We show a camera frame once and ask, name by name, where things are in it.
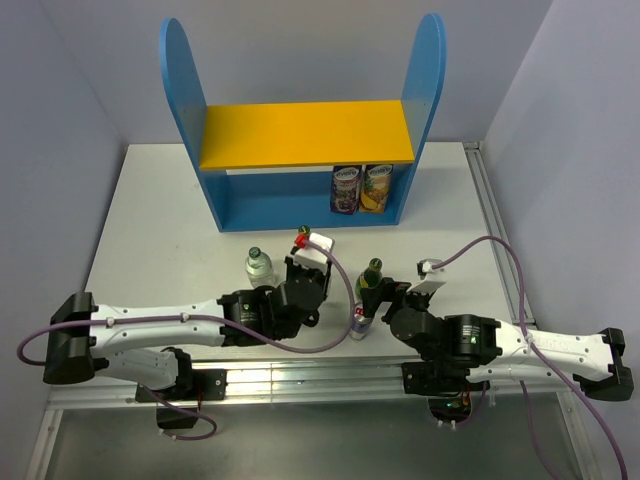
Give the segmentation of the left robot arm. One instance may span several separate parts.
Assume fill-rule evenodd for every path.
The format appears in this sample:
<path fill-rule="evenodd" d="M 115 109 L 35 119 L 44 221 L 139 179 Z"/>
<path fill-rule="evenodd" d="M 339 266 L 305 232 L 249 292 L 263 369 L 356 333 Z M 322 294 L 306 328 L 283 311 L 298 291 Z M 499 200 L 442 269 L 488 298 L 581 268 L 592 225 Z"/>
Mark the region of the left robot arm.
<path fill-rule="evenodd" d="M 285 265 L 285 279 L 275 287 L 185 306 L 127 310 L 98 305 L 90 292 L 74 293 L 51 317 L 43 380 L 73 385 L 102 375 L 183 399 L 195 386 L 183 346 L 260 346 L 293 339 L 301 327 L 318 323 L 331 261 L 294 254 Z"/>

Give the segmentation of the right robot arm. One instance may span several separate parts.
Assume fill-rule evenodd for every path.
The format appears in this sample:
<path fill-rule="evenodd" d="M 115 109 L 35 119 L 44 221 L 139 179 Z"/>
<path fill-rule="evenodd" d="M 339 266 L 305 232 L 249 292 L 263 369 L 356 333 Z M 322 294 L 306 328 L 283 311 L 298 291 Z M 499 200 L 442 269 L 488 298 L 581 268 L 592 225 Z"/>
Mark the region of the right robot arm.
<path fill-rule="evenodd" d="M 571 384 L 589 399 L 608 402 L 627 401 L 633 393 L 632 372 L 622 362 L 624 334 L 617 328 L 566 335 L 473 314 L 437 317 L 429 310 L 432 292 L 389 277 L 360 295 L 366 318 L 389 305 L 383 322 L 419 356 L 401 366 L 408 394 L 445 396 L 508 382 Z"/>

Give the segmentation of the clear water bottle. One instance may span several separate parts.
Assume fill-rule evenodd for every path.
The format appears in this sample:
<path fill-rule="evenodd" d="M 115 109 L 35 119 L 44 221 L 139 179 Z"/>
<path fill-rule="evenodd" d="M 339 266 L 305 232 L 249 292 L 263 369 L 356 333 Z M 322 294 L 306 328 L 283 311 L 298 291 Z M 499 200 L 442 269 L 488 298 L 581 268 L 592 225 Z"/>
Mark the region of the clear water bottle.
<path fill-rule="evenodd" d="M 274 287 L 276 285 L 271 258 L 257 246 L 251 247 L 248 251 L 245 271 L 253 288 Z"/>

